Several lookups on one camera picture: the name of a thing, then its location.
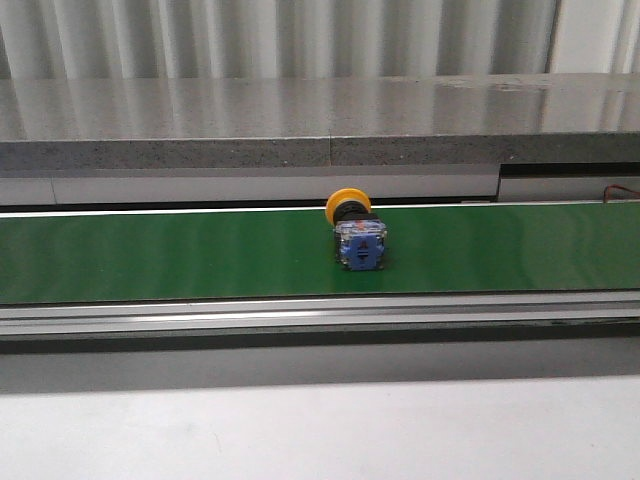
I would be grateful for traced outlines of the green conveyor belt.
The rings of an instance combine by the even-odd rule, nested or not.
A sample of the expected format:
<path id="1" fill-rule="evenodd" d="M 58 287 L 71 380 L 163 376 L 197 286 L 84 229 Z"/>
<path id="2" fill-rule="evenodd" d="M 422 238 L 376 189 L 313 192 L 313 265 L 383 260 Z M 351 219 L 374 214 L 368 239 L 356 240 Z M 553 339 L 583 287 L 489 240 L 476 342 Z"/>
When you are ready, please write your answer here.
<path id="1" fill-rule="evenodd" d="M 22 215 L 1 221 L 1 301 L 635 289 L 635 202 L 388 208 L 384 266 L 334 259 L 318 209 Z"/>

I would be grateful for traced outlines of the yellow push button switch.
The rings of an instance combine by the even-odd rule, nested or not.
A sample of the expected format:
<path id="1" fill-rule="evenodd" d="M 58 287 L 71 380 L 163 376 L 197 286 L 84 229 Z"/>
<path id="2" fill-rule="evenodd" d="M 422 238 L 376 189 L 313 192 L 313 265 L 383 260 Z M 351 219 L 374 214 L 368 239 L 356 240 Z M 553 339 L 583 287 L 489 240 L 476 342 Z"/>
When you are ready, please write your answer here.
<path id="1" fill-rule="evenodd" d="M 365 192 L 356 188 L 337 190 L 327 200 L 325 216 L 333 228 L 337 263 L 350 271 L 382 268 L 387 226 L 372 211 Z"/>

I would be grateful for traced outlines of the aluminium conveyor front rail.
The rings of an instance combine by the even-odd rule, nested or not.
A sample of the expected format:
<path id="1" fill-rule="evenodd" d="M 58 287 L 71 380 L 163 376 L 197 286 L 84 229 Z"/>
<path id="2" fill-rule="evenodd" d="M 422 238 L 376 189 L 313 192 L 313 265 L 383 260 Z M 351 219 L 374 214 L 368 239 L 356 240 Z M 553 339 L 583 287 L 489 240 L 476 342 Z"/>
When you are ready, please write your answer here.
<path id="1" fill-rule="evenodd" d="M 1 332 L 48 334 L 490 321 L 634 319 L 637 291 L 333 297 L 7 307 Z"/>

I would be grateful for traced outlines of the white pleated curtain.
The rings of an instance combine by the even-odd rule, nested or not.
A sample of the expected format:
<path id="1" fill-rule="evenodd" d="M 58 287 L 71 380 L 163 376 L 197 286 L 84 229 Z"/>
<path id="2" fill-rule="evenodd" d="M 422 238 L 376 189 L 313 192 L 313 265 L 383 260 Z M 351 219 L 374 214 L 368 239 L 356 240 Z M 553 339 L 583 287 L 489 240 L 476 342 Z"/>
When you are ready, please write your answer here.
<path id="1" fill-rule="evenodd" d="M 1 75 L 635 73 L 635 1 L 5 1 Z"/>

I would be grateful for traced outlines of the white panel under counter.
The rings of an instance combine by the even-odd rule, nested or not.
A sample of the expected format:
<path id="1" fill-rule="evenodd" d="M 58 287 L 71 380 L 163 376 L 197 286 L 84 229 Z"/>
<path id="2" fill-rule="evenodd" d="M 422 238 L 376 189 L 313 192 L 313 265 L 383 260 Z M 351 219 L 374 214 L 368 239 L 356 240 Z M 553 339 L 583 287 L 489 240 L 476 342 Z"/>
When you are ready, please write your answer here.
<path id="1" fill-rule="evenodd" d="M 344 187 L 387 201 L 596 200 L 614 183 L 638 187 L 638 163 L 4 171 L 1 203 L 305 202 Z"/>

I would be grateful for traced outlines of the grey stone counter slab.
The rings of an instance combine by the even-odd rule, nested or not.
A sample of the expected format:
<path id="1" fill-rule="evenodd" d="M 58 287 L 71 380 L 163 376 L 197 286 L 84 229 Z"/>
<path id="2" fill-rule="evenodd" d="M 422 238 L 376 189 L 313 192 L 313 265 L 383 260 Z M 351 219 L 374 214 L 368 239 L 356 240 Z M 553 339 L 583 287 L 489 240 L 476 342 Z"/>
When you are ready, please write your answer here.
<path id="1" fill-rule="evenodd" d="M 635 74 L 5 80 L 1 171 L 639 163 Z"/>

